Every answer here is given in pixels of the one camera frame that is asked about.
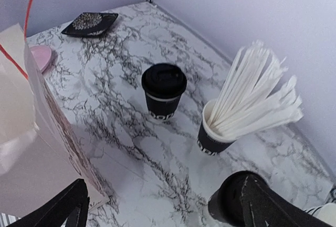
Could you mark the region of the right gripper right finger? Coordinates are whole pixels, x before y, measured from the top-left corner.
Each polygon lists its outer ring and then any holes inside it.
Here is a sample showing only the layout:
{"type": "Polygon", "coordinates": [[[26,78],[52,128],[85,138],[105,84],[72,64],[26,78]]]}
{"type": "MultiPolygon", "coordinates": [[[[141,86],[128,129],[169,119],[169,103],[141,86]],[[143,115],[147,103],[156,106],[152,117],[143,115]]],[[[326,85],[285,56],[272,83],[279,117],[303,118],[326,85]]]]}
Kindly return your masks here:
{"type": "Polygon", "coordinates": [[[253,175],[245,179],[240,201],[245,226],[329,226],[286,201],[253,175]]]}

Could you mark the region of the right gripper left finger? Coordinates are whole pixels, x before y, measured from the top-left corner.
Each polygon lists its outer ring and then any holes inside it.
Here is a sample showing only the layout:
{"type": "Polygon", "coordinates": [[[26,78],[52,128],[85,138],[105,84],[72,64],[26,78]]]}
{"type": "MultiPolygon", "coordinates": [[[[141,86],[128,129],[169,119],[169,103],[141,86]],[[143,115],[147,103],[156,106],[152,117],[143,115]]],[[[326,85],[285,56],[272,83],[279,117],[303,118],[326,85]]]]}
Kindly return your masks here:
{"type": "Polygon", "coordinates": [[[86,226],[88,209],[87,185],[84,179],[77,179],[46,204],[9,226],[86,226]]]}

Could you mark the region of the black plastic cup lid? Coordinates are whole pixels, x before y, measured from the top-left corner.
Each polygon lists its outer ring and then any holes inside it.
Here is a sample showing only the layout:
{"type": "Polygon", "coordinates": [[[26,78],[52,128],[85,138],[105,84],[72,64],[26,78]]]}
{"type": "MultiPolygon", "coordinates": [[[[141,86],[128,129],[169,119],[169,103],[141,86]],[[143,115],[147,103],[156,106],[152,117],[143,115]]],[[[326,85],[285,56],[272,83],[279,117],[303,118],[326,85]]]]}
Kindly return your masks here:
{"type": "Polygon", "coordinates": [[[180,96],[185,91],[187,78],[177,65],[159,63],[143,73],[141,84],[147,94],[169,99],[180,96]]]}
{"type": "Polygon", "coordinates": [[[216,207],[223,214],[242,214],[240,196],[243,184],[248,176],[254,176],[258,181],[267,185],[266,180],[259,174],[252,171],[238,171],[230,175],[217,190],[215,196],[216,207]]]}

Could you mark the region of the white paper takeout bag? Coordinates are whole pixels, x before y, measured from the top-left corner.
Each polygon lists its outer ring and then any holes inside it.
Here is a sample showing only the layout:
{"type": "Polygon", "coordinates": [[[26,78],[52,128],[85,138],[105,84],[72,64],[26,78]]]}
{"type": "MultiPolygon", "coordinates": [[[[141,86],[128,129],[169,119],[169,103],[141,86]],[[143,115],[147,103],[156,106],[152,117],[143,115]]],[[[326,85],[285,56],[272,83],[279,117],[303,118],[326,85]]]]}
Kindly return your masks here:
{"type": "Polygon", "coordinates": [[[25,28],[1,32],[1,212],[23,217],[83,179],[89,209],[108,202],[71,124],[26,41],[25,28]]]}

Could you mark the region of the black cup holding straws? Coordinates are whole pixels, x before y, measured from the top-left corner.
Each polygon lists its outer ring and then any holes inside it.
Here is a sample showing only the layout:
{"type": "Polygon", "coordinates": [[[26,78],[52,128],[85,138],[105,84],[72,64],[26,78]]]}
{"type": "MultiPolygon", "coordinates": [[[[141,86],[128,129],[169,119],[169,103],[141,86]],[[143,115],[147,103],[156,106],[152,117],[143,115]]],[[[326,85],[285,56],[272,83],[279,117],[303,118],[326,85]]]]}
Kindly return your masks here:
{"type": "Polygon", "coordinates": [[[226,150],[234,141],[226,141],[222,136],[215,133],[207,124],[207,119],[210,117],[215,106],[216,99],[210,100],[203,108],[202,122],[199,127],[197,136],[197,145],[200,150],[210,156],[215,156],[226,150]]]}

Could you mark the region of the single black paper coffee cup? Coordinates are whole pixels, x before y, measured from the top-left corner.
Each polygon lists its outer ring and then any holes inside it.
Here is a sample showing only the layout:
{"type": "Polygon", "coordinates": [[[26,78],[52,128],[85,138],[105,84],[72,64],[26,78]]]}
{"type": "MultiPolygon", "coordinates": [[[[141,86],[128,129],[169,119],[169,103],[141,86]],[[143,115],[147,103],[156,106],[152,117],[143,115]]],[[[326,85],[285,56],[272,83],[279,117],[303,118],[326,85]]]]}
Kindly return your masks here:
{"type": "Polygon", "coordinates": [[[145,93],[146,105],[152,118],[159,121],[166,121],[172,118],[180,102],[181,95],[162,99],[145,93]]]}

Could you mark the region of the stack of paper coffee cups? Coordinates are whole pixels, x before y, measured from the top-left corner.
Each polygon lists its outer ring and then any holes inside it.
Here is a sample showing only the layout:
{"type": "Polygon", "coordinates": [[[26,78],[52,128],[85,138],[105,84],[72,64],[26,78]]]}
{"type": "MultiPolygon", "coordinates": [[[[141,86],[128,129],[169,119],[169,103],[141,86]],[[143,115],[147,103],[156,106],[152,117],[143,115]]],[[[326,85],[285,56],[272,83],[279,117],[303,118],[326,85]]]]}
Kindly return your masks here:
{"type": "Polygon", "coordinates": [[[306,213],[324,222],[335,223],[335,203],[326,203],[304,210],[306,213]]]}

